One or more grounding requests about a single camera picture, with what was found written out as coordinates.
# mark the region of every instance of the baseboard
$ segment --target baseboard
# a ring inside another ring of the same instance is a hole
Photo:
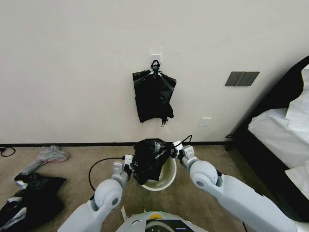
[[[94,147],[94,146],[133,146],[136,142],[114,142],[114,143],[6,143],[0,147],[49,147],[56,145],[59,147]],[[184,142],[184,145],[227,145],[230,142]]]

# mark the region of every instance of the beige carpet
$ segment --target beige carpet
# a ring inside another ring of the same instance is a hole
[[[19,187],[13,176],[35,160],[45,148],[17,148],[10,157],[0,157],[0,204],[12,196]],[[88,171],[99,159],[134,154],[133,147],[63,147],[70,159],[60,163],[48,163],[37,172],[47,176],[66,178],[58,196],[64,202],[64,210],[54,220],[35,231],[55,232],[66,218],[93,194],[88,183]],[[264,195],[272,198],[264,184],[236,151],[226,152],[223,146],[195,146],[201,160],[212,163],[217,170],[232,175]],[[112,174],[112,160],[99,163],[92,171],[94,187]],[[160,192],[149,192],[132,177],[124,191],[120,205],[105,220],[102,231],[113,232],[123,223],[121,207],[125,205],[127,215],[144,211],[165,211],[177,214],[210,232],[244,232],[242,222],[219,205],[208,193],[196,188],[188,173],[177,162],[177,175],[173,184]]]

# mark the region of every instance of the black plastic bag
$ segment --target black plastic bag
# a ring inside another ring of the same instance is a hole
[[[55,195],[66,180],[45,177],[38,173],[20,174],[15,177],[25,189],[19,190],[0,210],[0,231],[31,231],[52,220],[63,209]]]
[[[144,139],[134,144],[134,149],[131,166],[133,176],[140,185],[149,179],[159,181],[162,166],[170,156],[177,154],[172,143],[161,139]]]
[[[155,60],[150,70],[133,73],[135,101],[140,122],[161,118],[162,126],[167,117],[173,118],[170,100],[176,80],[163,74],[160,64]]]

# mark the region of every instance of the white bedsheet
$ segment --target white bedsheet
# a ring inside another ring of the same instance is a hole
[[[309,199],[309,132],[293,129],[287,109],[272,109],[252,119],[248,130],[290,169],[287,176]]]

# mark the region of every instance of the white adhesive hook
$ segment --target white adhesive hook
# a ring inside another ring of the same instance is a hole
[[[162,64],[162,47],[160,47],[160,53],[155,52],[153,49],[149,49],[150,54],[150,63],[152,63],[154,60],[159,61],[160,64]]]

